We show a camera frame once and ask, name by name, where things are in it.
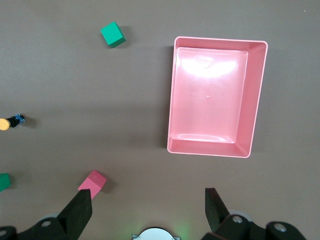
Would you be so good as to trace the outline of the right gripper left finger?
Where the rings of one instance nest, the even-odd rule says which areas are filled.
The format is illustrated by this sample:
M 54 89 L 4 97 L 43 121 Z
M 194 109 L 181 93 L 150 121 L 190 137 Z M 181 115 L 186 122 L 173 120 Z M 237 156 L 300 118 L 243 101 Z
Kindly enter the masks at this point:
M 0 240 L 78 240 L 91 216 L 91 192 L 82 189 L 56 217 L 44 218 L 23 232 L 0 226 Z

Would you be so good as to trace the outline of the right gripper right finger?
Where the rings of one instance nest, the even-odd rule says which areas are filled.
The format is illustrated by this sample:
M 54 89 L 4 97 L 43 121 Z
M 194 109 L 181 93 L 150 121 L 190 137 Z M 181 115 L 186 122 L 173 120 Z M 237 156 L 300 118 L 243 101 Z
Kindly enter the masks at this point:
M 262 228 L 240 214 L 231 214 L 214 187 L 205 189 L 205 215 L 211 231 L 201 240 L 307 240 L 287 222 L 271 221 Z

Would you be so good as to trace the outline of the yellow push button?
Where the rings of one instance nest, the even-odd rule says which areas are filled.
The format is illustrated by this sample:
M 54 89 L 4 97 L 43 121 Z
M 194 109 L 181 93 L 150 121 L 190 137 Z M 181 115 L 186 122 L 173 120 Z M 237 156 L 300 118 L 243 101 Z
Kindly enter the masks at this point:
M 22 114 L 16 114 L 8 118 L 0 118 L 0 130 L 7 131 L 26 122 L 26 118 Z

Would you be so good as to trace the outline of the red foam cube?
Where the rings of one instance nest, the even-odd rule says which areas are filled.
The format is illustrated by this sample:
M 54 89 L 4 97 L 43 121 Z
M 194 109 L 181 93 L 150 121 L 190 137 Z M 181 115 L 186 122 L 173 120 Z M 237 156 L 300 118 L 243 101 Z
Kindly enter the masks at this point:
M 78 190 L 90 190 L 90 198 L 93 199 L 102 190 L 106 182 L 106 177 L 97 170 L 93 170 L 78 187 Z

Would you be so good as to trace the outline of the green foam cube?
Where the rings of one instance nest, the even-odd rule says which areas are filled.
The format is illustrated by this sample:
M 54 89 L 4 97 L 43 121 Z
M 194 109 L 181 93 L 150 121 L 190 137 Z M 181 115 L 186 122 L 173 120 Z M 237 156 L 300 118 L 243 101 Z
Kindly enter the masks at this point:
M 127 41 L 121 28 L 115 21 L 101 28 L 100 32 L 107 45 L 111 48 L 116 48 Z
M 10 176 L 8 173 L 0 173 L 0 192 L 11 186 Z

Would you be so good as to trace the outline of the pink plastic bin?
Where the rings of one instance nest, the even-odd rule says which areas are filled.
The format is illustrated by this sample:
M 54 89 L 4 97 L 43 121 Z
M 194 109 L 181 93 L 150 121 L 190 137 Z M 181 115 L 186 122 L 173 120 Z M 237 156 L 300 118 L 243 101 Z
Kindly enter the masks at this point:
M 262 40 L 178 36 L 168 152 L 248 158 L 267 53 L 268 43 Z

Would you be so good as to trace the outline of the brown table cover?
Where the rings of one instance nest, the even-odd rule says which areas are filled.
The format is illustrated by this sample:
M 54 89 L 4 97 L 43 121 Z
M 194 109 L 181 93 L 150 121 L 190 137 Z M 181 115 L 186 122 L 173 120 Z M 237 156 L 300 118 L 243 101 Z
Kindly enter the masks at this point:
M 178 36 L 267 42 L 250 157 L 167 151 Z M 0 118 L 18 113 L 0 131 L 0 226 L 59 213 L 97 170 L 107 182 L 79 240 L 148 227 L 200 240 L 206 188 L 261 227 L 320 240 L 320 0 L 0 0 Z

